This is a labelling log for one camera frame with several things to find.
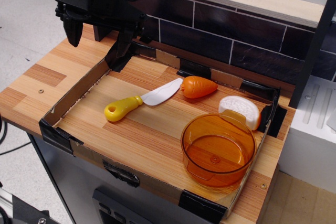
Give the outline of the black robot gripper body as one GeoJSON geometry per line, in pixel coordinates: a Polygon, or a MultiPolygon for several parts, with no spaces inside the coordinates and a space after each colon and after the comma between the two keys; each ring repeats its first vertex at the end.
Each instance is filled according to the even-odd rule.
{"type": "Polygon", "coordinates": [[[122,31],[132,29],[135,35],[143,33],[145,13],[130,3],[137,0],[55,0],[56,16],[63,22],[64,16],[74,20],[122,31]]]}

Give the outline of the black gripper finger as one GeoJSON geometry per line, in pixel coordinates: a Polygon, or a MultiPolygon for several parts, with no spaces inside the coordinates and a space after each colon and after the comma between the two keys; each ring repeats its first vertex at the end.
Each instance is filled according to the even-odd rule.
{"type": "Polygon", "coordinates": [[[119,32],[117,38],[117,58],[121,58],[127,53],[131,45],[133,35],[134,31],[132,29],[124,29],[119,32]]]}
{"type": "Polygon", "coordinates": [[[63,22],[68,42],[77,47],[82,36],[83,22],[74,20],[69,16],[64,16],[63,22]]]}

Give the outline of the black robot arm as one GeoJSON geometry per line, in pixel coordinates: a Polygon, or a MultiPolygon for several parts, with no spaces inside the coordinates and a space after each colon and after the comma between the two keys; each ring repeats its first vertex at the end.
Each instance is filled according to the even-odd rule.
{"type": "Polygon", "coordinates": [[[84,24],[118,31],[114,55],[123,57],[132,39],[141,36],[147,15],[130,3],[137,0],[55,0],[56,16],[63,22],[68,41],[79,45],[84,24]]]}

